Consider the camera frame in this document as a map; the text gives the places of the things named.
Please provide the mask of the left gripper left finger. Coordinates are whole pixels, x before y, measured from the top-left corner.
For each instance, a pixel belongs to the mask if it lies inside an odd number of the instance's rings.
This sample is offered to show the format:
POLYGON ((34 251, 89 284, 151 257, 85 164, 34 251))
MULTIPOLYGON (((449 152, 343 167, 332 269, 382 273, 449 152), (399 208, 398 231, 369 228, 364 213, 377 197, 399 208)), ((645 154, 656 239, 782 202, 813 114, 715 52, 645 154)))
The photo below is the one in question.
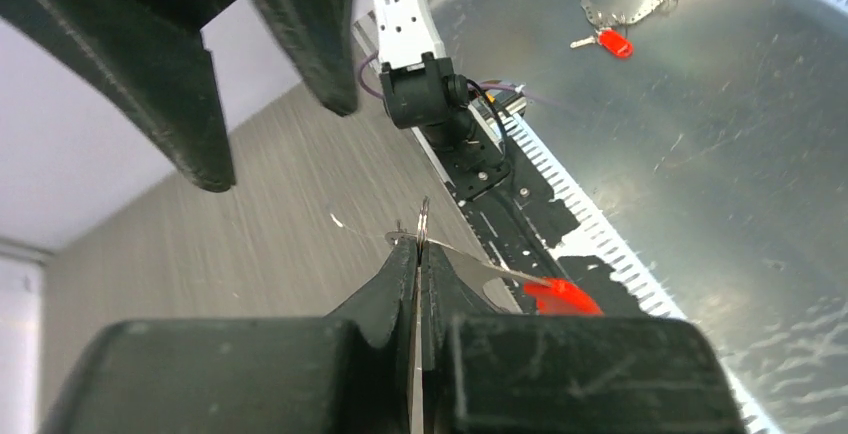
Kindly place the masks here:
POLYGON ((407 433, 417 249, 319 317, 144 319, 87 345, 44 433, 407 433))

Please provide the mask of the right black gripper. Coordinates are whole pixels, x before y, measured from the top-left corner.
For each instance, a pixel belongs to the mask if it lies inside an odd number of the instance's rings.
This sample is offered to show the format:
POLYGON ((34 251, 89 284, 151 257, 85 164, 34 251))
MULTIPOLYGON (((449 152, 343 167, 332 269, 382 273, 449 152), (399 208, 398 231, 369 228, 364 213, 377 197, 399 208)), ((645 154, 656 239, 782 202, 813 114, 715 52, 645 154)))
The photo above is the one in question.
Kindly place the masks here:
MULTIPOLYGON (((195 186, 236 182, 202 28, 236 0, 1 0, 1 17, 103 94, 195 186)), ((354 0, 252 0, 315 98, 359 107, 354 0)))

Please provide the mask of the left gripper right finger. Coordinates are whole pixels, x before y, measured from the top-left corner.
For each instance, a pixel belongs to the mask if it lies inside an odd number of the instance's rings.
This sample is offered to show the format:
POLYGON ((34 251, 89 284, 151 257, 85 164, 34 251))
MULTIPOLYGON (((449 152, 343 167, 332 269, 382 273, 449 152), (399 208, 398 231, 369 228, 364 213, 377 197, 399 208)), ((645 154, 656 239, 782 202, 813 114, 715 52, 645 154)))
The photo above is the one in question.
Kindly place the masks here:
POLYGON ((427 433, 742 433, 730 382, 692 324, 540 315, 498 280, 498 312, 443 250, 419 250, 427 433))

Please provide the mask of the red handled metal keyring holder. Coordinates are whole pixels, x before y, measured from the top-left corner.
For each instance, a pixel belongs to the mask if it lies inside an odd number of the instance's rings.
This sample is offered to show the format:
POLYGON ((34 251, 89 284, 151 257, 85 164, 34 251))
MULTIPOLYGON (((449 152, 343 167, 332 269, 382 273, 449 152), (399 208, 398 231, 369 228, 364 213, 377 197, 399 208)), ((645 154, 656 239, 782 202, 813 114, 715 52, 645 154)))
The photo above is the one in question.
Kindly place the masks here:
POLYGON ((602 316, 599 305, 575 284, 556 278, 542 278, 520 271, 511 270, 504 265, 483 261, 471 254, 459 251, 441 241, 428 238, 429 198, 425 197, 419 212, 418 224, 414 233, 409 233, 397 222, 393 231, 385 234, 385 240, 395 245, 402 238, 416 241, 418 247, 439 247, 443 250, 456 276, 490 307, 498 312, 518 313, 518 307, 508 307, 497 297, 491 296, 491 290, 498 280, 504 286, 512 285, 536 302, 540 315, 561 316, 602 316))

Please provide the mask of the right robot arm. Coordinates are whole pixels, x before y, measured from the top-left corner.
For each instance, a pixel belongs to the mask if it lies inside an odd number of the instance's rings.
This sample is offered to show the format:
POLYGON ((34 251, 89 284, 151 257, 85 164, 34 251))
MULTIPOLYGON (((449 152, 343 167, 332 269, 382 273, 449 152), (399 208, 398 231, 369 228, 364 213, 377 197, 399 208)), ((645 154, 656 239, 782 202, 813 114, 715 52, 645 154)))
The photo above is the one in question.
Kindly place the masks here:
MULTIPOLYGON (((236 0, 1 0, 1 17, 116 105, 195 186, 236 182, 211 55, 201 31, 236 0)), ((358 107, 354 0, 252 0, 307 88, 338 116, 358 107)), ((427 0, 373 0, 380 80, 401 129, 453 146, 467 103, 427 0)))

